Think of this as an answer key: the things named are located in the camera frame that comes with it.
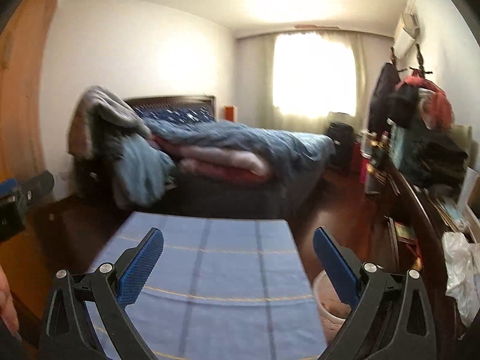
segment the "metal bolt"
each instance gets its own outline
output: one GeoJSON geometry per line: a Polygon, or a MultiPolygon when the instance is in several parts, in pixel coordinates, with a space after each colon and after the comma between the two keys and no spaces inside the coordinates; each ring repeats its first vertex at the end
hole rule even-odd
{"type": "Polygon", "coordinates": [[[367,262],[363,268],[367,271],[370,272],[371,274],[377,271],[377,266],[375,264],[372,264],[371,262],[367,262]]]}
{"type": "Polygon", "coordinates": [[[418,279],[420,277],[420,274],[415,269],[410,269],[409,275],[412,279],[418,279]]]}
{"type": "Polygon", "coordinates": [[[63,279],[67,275],[67,271],[64,269],[60,269],[57,272],[57,279],[63,279]]]}
{"type": "Polygon", "coordinates": [[[107,274],[112,269],[113,269],[112,264],[105,263],[105,264],[100,265],[100,272],[103,273],[103,274],[107,274]]]}

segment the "bright window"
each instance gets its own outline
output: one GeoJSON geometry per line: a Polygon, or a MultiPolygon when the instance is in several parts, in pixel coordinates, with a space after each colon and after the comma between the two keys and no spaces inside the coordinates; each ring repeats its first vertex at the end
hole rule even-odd
{"type": "Polygon", "coordinates": [[[287,115],[319,117],[342,112],[355,116],[357,75],[351,47],[313,32],[279,35],[273,101],[287,115]]]}

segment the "wooden door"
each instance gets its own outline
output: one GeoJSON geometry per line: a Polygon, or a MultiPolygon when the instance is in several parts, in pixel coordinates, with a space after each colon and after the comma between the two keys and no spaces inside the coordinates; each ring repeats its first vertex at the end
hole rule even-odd
{"type": "MultiPolygon", "coordinates": [[[[57,0],[23,0],[0,35],[0,182],[45,169],[38,121],[43,49],[57,0]]],[[[0,244],[16,297],[38,318],[52,281],[32,226],[0,244]]]]}

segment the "blue checkered tablecloth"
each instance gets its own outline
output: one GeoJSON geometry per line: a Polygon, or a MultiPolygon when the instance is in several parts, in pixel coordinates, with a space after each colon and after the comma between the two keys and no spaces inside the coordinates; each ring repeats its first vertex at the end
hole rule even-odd
{"type": "MultiPolygon", "coordinates": [[[[315,300],[284,221],[136,212],[92,264],[114,263],[152,227],[165,246],[135,304],[133,324],[159,359],[317,359],[326,348],[315,300]]],[[[93,303],[105,353],[118,354],[93,303]]]]}

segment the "dark wooden headboard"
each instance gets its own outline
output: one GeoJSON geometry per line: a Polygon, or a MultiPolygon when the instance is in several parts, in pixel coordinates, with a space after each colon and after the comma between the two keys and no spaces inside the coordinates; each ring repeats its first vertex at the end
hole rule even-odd
{"type": "Polygon", "coordinates": [[[215,115],[215,96],[205,95],[178,95],[178,96],[157,96],[157,97],[134,97],[125,99],[130,107],[138,108],[181,108],[191,105],[204,105],[213,117],[215,115]]]}

